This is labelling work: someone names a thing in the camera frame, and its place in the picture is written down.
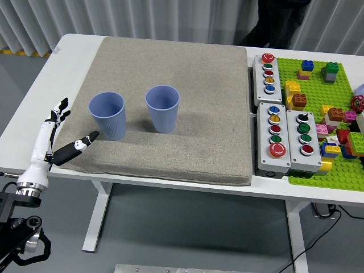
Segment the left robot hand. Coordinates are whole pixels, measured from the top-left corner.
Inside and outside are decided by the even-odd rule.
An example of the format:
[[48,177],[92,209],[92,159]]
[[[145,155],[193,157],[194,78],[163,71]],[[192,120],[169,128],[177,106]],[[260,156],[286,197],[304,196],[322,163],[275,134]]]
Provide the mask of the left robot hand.
[[61,166],[81,155],[99,136],[98,131],[53,151],[57,128],[70,115],[66,111],[68,98],[64,98],[50,112],[38,133],[30,160],[30,166],[20,175],[16,185],[20,195],[37,196],[48,188],[48,172],[53,165]]

